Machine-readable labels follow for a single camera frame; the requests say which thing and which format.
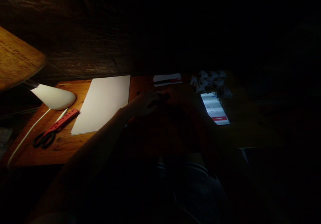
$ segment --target white cable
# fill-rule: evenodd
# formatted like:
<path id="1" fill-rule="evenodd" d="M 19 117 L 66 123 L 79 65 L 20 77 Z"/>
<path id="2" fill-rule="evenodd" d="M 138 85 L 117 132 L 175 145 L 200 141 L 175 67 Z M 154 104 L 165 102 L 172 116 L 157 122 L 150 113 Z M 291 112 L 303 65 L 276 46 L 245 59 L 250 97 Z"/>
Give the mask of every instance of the white cable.
<path id="1" fill-rule="evenodd" d="M 8 169 L 10 168 L 10 163 L 11 163 L 11 161 L 12 161 L 13 156 L 15 155 L 15 153 L 17 152 L 17 150 L 19 149 L 19 147 L 21 146 L 21 144 L 22 144 L 22 143 L 24 142 L 24 140 L 27 138 L 27 136 L 29 135 L 29 133 L 31 132 L 31 130 L 35 127 L 35 125 L 49 112 L 49 110 L 51 110 L 51 109 L 48 109 L 47 112 L 45 112 L 45 113 L 43 114 L 43 116 L 41 116 L 41 117 L 33 124 L 33 126 L 32 126 L 32 127 L 30 128 L 30 130 L 26 133 L 26 135 L 24 136 L 24 138 L 22 139 L 22 141 L 20 142 L 20 144 L 17 146 L 17 148 L 15 149 L 15 151 L 12 153 L 12 155 L 11 155 L 9 161 L 8 161 L 8 164 L 7 164 Z"/>

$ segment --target smartphone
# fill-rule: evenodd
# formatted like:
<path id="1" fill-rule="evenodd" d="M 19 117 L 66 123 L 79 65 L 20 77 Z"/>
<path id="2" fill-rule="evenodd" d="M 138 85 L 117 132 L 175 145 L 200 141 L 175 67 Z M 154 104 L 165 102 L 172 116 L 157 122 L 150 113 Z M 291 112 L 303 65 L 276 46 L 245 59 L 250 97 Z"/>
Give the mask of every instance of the smartphone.
<path id="1" fill-rule="evenodd" d="M 214 120 L 217 125 L 230 124 L 221 102 L 213 93 L 201 94 L 202 101 L 207 110 L 208 115 Z"/>

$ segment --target crumpled paper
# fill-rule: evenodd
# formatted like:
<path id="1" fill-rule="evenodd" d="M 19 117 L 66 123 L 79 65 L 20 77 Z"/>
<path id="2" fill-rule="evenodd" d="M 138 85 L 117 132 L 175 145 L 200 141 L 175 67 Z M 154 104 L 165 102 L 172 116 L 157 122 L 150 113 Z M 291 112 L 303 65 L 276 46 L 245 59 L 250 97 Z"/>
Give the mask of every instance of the crumpled paper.
<path id="1" fill-rule="evenodd" d="M 224 79 L 227 78 L 226 73 L 224 71 L 211 71 L 210 74 L 208 74 L 204 70 L 201 70 L 199 74 L 201 75 L 199 81 L 197 80 L 197 78 L 193 76 L 190 82 L 190 85 L 196 87 L 196 92 L 205 90 L 206 86 L 214 85 L 217 88 L 223 90 L 225 98 L 231 98 L 233 96 L 231 91 L 224 86 Z"/>

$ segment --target scissor blade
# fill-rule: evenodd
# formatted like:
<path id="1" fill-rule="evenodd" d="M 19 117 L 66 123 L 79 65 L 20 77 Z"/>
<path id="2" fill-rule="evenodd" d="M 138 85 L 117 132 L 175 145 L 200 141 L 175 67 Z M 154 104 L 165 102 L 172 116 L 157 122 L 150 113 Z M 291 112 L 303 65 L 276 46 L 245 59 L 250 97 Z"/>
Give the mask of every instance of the scissor blade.
<path id="1" fill-rule="evenodd" d="M 67 111 L 68 111 L 68 108 L 66 108 L 66 109 L 61 113 L 61 115 L 58 117 L 58 119 L 55 121 L 55 123 L 56 123 L 57 121 L 59 121 L 59 120 L 67 113 Z"/>

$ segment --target scissor handle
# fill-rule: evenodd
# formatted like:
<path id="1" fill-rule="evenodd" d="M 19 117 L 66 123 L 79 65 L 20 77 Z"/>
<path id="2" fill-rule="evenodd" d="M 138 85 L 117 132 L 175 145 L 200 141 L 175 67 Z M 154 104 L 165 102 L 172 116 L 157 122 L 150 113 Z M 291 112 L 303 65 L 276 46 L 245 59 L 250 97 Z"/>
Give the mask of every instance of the scissor handle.
<path id="1" fill-rule="evenodd" d="M 41 133 L 40 135 L 38 135 L 34 139 L 32 145 L 35 148 L 38 148 L 39 146 L 41 146 L 43 149 L 46 149 L 54 142 L 55 137 L 56 137 L 56 133 L 55 132 L 51 132 L 49 134 L 46 134 L 46 136 L 43 137 L 44 134 L 45 134 L 45 132 Z"/>

